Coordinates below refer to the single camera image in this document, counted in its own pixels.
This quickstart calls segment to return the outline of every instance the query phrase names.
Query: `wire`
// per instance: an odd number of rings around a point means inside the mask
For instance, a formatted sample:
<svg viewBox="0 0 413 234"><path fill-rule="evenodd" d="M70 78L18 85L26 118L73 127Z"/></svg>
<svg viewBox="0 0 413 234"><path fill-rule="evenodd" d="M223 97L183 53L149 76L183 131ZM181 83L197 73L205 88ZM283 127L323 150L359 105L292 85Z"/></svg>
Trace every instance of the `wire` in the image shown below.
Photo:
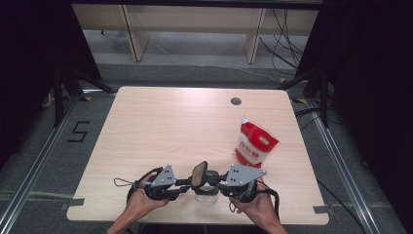
<svg viewBox="0 0 413 234"><path fill-rule="evenodd" d="M267 188L266 191L258 191L258 192L265 192L265 193L270 192L270 194L274 196L274 212L276 213L277 218L280 220L280 212L279 212L280 195L279 193L276 190L270 188L265 182L259 181L259 180L257 180L257 182L264 184L264 186Z"/></svg>
<svg viewBox="0 0 413 234"><path fill-rule="evenodd" d="M311 123L313 123L315 120L317 120L320 116L317 116L316 118L312 119L310 122L308 122L303 128L300 129L300 131L303 131L305 128L307 128Z"/></svg>
<svg viewBox="0 0 413 234"><path fill-rule="evenodd" d="M299 111L295 112L294 114L295 114L295 117L297 117L297 116L303 116L305 114L308 114L308 113L311 113L311 112L314 112L314 111L319 111L319 108L303 109L303 110L299 110Z"/></svg>
<svg viewBox="0 0 413 234"><path fill-rule="evenodd" d="M272 64L273 64L274 69L275 69L276 71L278 71L279 73L284 74L284 75L295 75L295 74L286 73L286 72L282 72L282 71L278 70L278 69L276 68L276 65L274 64L274 54L273 54L273 56L271 57L271 62L272 62Z"/></svg>
<svg viewBox="0 0 413 234"><path fill-rule="evenodd" d="M303 51L300 50L299 48L297 48L297 47L291 42L291 40L289 39L288 24L287 24L288 9L284 9L283 12L284 12L284 21L283 21L283 24L281 24L280 21L279 21L279 19L278 19L278 17L277 17L277 14L276 14L275 10L273 9L274 17L275 17L275 19L276 19L276 21L277 21L277 24L278 24L278 26L279 26L279 28L280 28L280 31L281 31L281 34L280 34L279 38L277 38L276 35L274 35L274 38L276 39L277 44L276 44L274 50L272 51L272 54L273 54L273 67L276 69L276 67L275 67L275 65L274 65L274 56L280 57L280 56L276 53L276 49L277 49L277 46L278 46L278 45L281 45L281 46L283 46L285 49L287 49L287 50L289 50L289 51L291 52L291 56L292 56L292 58L293 58L293 60L294 60L295 65L291 64L290 62L286 62L285 59L283 59L283 58L282 58L282 60L285 61L287 64L291 65L292 67L294 67L294 68L296 69L296 67L298 66L298 63L300 62L300 59L297 57L296 54L302 55L302 54L303 54ZM282 37L284 37L285 41L286 41L287 44L288 44L288 47L285 46L285 45L280 41Z"/></svg>
<svg viewBox="0 0 413 234"><path fill-rule="evenodd" d="M291 62L287 61L285 58L281 57L279 54L277 54L277 53L275 52L275 50L271 50L270 47L268 47L267 44L264 43L264 41L262 40L261 37L259 37L259 40L260 40L261 43L264 45L264 47L267 48L267 50L268 50L271 54L273 54L273 56L278 57L279 59L281 59L282 61L284 61L284 62L287 63L288 65L290 65L292 68L297 69L297 66L296 66L296 65L292 64Z"/></svg>
<svg viewBox="0 0 413 234"><path fill-rule="evenodd" d="M328 189L327 186L325 186L324 183L322 183L321 181L319 181L317 179L317 183L319 183L319 185L321 185L327 192L329 192L331 194L331 196L333 196L338 203L340 203L340 205L352 216L352 218L356 221L356 223L358 224L358 226L361 228L361 231L363 233L366 233L364 227L362 226L361 222L358 220L358 218L355 216L355 214L353 214L352 211L350 211L350 209L337 197L337 195L335 195L330 189Z"/></svg>

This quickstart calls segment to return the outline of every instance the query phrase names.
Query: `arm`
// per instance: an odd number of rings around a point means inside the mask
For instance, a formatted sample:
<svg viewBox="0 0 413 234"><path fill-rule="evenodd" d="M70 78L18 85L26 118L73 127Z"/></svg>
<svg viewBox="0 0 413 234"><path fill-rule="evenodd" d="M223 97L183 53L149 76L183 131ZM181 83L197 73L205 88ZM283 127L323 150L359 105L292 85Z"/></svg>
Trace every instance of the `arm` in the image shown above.
<svg viewBox="0 0 413 234"><path fill-rule="evenodd" d="M265 186L258 182L257 190L265 190ZM233 198L230 198L230 201L238 208L237 214L245 213L252 222L266 232L270 234L287 233L276 216L270 194L258 194L250 203L241 203Z"/></svg>
<svg viewBox="0 0 413 234"><path fill-rule="evenodd" d="M143 189L134 191L125 210L107 230L107 234L123 234L137 220L148 215L151 211L167 205L168 200L156 201L148 198Z"/></svg>

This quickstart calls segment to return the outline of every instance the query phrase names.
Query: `metal frame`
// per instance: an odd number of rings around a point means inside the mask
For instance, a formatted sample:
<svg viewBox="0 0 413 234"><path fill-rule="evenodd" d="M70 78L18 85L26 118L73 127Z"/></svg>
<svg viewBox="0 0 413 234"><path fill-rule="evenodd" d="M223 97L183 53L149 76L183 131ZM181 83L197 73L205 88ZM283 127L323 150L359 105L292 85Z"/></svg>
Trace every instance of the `metal frame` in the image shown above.
<svg viewBox="0 0 413 234"><path fill-rule="evenodd" d="M319 10L343 6L346 0L71 0L76 4L146 5L146 6L187 6L187 7L228 7L228 8L269 8Z"/></svg>
<svg viewBox="0 0 413 234"><path fill-rule="evenodd" d="M311 108L318 107L312 99L309 99L309 105ZM327 146L331 159L333 160L347 193L355 206L358 217L366 233L381 233L376 220L374 219L373 213L370 211L367 202L364 200L361 192L359 191L356 182L353 179L353 176L350 173L349 168L347 167L346 162L344 161L340 150L338 149L337 144L330 133L330 130L324 126L323 122L318 118L317 113L313 113L313 116L316 118L317 127L321 137Z"/></svg>
<svg viewBox="0 0 413 234"><path fill-rule="evenodd" d="M64 115L60 123L52 129L46 143L40 150L36 160L28 171L24 181L21 183L18 191L15 193L8 207L4 210L0 217L0 233L9 233L13 224L15 223L18 215L24 206L25 200L27 199L31 189L45 168L46 163L53 149L64 129L70 112L73 110L74 106L78 102L79 97L71 97L69 102L64 108Z"/></svg>

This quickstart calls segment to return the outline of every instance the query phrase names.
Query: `wooden table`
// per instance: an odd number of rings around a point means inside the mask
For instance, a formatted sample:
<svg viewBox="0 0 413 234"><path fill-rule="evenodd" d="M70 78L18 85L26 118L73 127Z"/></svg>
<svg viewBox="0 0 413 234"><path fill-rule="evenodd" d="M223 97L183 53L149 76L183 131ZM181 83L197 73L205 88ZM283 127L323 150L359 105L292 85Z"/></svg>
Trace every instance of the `wooden table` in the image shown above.
<svg viewBox="0 0 413 234"><path fill-rule="evenodd" d="M242 103L234 105L232 98ZM314 211L324 202L287 93L242 89L121 88L74 195L84 198L84 205L70 207L67 217L115 220L129 190L115 186L115 177L134 181L172 164L175 177L187 178L202 161L225 174L238 162L234 149L243 115L280 141L263 169L265 182L280 194L282 223L326 224L328 214ZM244 214L231 213L228 204L221 194L213 204L196 201L189 190L141 221L252 223Z"/></svg>

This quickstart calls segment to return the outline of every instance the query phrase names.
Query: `snack bag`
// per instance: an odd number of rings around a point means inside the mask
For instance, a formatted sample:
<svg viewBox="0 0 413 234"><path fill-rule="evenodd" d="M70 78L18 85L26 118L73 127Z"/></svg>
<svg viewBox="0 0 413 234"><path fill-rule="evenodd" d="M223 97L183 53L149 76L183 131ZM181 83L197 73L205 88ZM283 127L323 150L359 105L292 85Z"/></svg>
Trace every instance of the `snack bag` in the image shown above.
<svg viewBox="0 0 413 234"><path fill-rule="evenodd" d="M243 116L240 138L235 149L241 164L261 168L261 163L278 143L276 138L248 122Z"/></svg>

